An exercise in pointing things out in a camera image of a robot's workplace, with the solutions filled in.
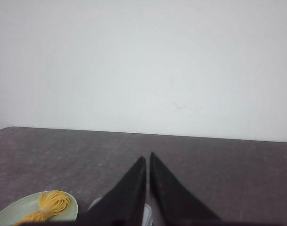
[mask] plate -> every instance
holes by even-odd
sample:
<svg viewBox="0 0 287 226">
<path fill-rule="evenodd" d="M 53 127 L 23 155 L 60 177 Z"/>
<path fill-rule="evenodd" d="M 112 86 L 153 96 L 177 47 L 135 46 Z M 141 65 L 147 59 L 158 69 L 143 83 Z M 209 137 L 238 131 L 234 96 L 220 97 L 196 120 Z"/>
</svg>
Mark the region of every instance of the plate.
<svg viewBox="0 0 287 226">
<path fill-rule="evenodd" d="M 38 197 L 43 192 L 34 193 L 28 195 L 14 203 L 10 204 L 8 207 L 0 212 L 0 226 L 13 225 L 19 219 L 22 218 L 27 213 L 34 212 L 39 209 L 38 207 Z M 67 221 L 75 220 L 78 212 L 78 205 L 76 199 L 67 192 L 64 192 L 70 198 L 70 206 L 68 209 L 54 217 L 49 218 L 49 221 Z"/>
</svg>

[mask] table surface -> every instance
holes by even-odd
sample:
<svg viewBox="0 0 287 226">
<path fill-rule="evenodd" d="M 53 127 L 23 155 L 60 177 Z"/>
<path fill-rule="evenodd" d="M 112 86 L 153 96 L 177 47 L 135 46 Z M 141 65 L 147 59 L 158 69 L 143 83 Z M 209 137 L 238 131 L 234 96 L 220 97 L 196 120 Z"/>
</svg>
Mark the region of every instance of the table surface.
<svg viewBox="0 0 287 226">
<path fill-rule="evenodd" d="M 222 219 L 287 225 L 287 143 L 66 129 L 0 130 L 0 211 L 58 189 L 85 212 L 151 152 Z M 146 203 L 163 225 L 149 189 Z"/>
</svg>

